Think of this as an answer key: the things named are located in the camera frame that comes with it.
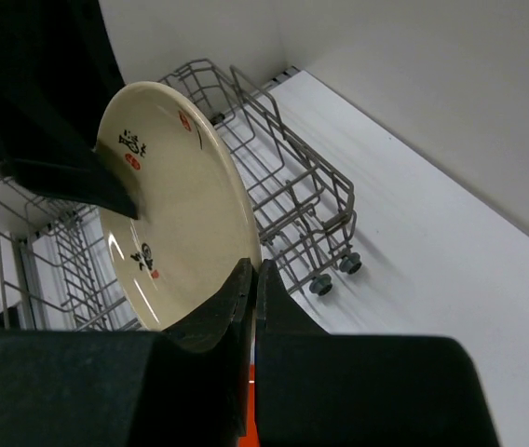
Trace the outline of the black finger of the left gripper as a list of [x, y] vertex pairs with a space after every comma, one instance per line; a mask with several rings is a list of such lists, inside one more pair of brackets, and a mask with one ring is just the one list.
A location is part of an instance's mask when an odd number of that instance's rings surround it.
[[95, 153], [123, 77], [97, 1], [0, 1], [0, 176], [137, 218]]

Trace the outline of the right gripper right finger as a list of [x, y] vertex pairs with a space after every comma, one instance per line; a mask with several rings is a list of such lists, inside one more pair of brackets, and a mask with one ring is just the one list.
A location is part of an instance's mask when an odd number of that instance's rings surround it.
[[263, 446], [496, 446], [482, 385], [456, 340], [334, 335], [265, 261], [256, 292], [255, 424]]

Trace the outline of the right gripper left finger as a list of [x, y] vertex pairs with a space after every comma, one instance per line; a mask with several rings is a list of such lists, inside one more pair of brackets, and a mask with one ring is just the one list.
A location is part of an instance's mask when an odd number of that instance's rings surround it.
[[251, 263], [163, 332], [0, 330], [0, 446], [234, 446]]

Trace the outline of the cream plate small motifs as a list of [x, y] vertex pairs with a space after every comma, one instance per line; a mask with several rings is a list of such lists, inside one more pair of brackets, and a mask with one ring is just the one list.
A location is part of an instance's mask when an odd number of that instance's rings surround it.
[[97, 152], [138, 214], [100, 209], [117, 281], [145, 329], [162, 331], [262, 261], [251, 201], [230, 151], [182, 93], [152, 81], [120, 89], [102, 116]]

